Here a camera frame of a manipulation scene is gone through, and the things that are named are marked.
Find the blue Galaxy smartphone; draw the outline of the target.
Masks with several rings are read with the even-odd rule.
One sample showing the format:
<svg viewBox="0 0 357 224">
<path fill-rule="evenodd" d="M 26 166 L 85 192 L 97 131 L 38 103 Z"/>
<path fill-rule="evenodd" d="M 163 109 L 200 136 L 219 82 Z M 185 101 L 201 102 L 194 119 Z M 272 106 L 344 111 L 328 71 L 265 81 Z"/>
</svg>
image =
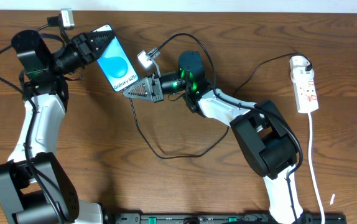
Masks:
<svg viewBox="0 0 357 224">
<path fill-rule="evenodd" d="M 137 72 L 116 36 L 109 43 L 97 62 L 115 92 L 123 91 L 139 79 Z"/>
</svg>

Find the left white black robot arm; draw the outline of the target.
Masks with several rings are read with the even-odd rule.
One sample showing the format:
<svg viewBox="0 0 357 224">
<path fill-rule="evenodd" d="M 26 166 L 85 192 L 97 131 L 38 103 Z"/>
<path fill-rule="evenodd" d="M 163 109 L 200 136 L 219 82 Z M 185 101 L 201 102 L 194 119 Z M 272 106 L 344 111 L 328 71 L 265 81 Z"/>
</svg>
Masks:
<svg viewBox="0 0 357 224">
<path fill-rule="evenodd" d="M 17 145 L 0 164 L 0 206 L 8 223 L 113 223 L 98 203 L 78 198 L 56 158 L 60 125 L 67 112 L 69 74 L 99 59 L 114 39 L 112 31 L 57 36 L 51 52 L 46 34 L 23 30 L 11 47 L 24 69 L 18 91 L 25 118 Z"/>
</svg>

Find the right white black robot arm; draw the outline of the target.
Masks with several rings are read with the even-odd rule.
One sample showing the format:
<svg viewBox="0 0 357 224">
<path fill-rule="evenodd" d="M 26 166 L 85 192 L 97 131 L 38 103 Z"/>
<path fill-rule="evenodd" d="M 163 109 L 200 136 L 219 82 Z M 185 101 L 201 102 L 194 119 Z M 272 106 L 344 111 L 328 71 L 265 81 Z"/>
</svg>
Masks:
<svg viewBox="0 0 357 224">
<path fill-rule="evenodd" d="M 264 179 L 272 218 L 278 223 L 299 223 L 303 209 L 290 179 L 301 164 L 302 153 L 275 104 L 246 102 L 224 94 L 206 78 L 197 51 L 182 53 L 177 71 L 153 73 L 127 87 L 123 95 L 156 103 L 178 92 L 192 113 L 231 128 L 247 163 Z"/>
</svg>

